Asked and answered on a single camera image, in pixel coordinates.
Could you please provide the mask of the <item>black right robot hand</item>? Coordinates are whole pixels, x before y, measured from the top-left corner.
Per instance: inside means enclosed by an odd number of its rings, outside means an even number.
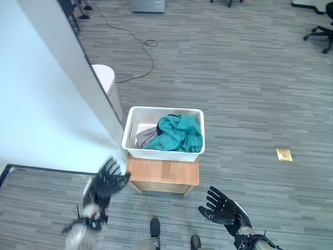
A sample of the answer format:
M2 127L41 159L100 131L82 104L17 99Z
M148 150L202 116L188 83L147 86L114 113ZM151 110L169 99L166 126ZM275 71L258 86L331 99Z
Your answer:
M206 207L198 207L206 219L224 226L251 226L247 213L237 202L213 186L209 187L207 194Z

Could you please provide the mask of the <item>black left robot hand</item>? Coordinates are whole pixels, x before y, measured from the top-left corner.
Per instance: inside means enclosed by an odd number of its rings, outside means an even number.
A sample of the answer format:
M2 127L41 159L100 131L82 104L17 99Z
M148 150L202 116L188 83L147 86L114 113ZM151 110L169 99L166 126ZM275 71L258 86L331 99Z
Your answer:
M120 165L110 157L92 178L83 196L83 207L96 204L101 209L109 206L112 195L123 189L129 182L130 172L122 174Z

